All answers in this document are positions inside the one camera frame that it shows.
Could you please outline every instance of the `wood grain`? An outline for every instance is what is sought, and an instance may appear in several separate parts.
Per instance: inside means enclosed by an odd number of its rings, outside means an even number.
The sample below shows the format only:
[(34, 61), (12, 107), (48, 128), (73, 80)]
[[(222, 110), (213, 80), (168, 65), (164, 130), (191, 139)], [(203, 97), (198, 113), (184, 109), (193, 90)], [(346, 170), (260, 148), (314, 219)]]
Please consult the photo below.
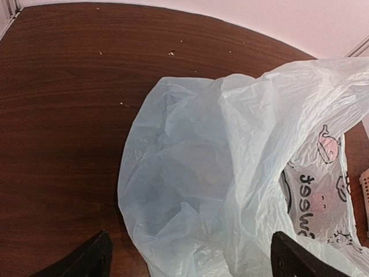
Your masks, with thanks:
[[(111, 276), (149, 276), (116, 199), (125, 139), (147, 93), (163, 76), (257, 77), (311, 58), (173, 10), (106, 3), (24, 9), (0, 42), (0, 275), (28, 276), (106, 229)], [(362, 236), (355, 180), (369, 167), (363, 127), (347, 141)]]

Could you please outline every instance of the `plastic bag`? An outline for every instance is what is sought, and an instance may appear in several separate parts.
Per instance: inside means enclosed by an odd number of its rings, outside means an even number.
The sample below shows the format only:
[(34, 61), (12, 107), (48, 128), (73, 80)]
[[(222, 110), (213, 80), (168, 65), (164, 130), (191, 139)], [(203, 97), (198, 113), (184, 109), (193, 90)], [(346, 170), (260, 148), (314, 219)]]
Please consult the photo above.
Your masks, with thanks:
[(283, 231), (350, 276), (359, 244), (343, 133), (369, 112), (369, 58), (294, 62), (260, 78), (162, 78), (123, 153), (118, 201), (157, 276), (271, 276)]

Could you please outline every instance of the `white plastic bag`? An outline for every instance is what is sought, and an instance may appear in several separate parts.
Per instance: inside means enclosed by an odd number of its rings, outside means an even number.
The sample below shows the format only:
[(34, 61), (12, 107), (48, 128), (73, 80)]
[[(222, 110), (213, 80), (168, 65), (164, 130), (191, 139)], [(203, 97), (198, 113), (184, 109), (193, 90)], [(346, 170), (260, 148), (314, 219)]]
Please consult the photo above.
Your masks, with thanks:
[(151, 276), (271, 276), (276, 231), (369, 275), (343, 136), (369, 112), (368, 92), (369, 58), (294, 62), (257, 79), (162, 78), (132, 125), (118, 185)]

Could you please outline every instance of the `translucent plastic bag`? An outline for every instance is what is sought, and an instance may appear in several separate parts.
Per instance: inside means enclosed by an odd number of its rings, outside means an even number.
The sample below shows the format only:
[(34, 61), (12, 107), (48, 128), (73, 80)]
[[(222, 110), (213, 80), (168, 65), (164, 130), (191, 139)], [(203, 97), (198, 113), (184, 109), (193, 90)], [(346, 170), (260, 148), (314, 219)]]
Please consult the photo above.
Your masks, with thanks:
[(118, 200), (157, 276), (271, 276), (283, 231), (350, 276), (344, 135), (369, 112), (369, 59), (294, 62), (260, 78), (162, 78), (135, 119)]

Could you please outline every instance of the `cartoon graphic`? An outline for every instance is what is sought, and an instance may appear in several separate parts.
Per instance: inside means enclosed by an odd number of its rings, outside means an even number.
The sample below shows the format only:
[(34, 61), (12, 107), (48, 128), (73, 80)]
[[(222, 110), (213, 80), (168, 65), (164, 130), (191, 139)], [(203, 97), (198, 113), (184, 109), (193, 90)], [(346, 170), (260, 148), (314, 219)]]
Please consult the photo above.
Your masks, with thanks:
[(321, 193), (316, 192), (311, 195), (311, 210), (313, 212), (325, 212), (328, 209), (328, 199)]
[(319, 134), (317, 142), (318, 152), (326, 164), (333, 163), (340, 153), (341, 139), (330, 137), (328, 126), (323, 125), (323, 131)]
[(333, 234), (333, 237), (329, 237), (329, 244), (346, 244), (348, 246), (352, 246), (355, 251), (359, 253), (363, 253), (363, 249), (355, 245), (352, 241), (352, 236), (350, 232), (348, 234), (343, 234), (342, 231), (337, 231)]
[(347, 194), (350, 194), (350, 183), (344, 182), (344, 177), (339, 176), (337, 183), (336, 183), (336, 189), (338, 191), (338, 196), (343, 202), (347, 202)]
[(284, 170), (282, 171), (282, 180), (283, 180), (283, 184), (285, 185), (285, 188), (287, 189), (287, 191), (284, 194), (285, 194), (286, 202), (287, 202), (287, 213), (289, 214), (289, 212), (291, 211), (291, 207), (292, 207), (292, 195), (291, 195), (291, 188), (289, 187), (289, 184), (287, 182), (286, 174)]

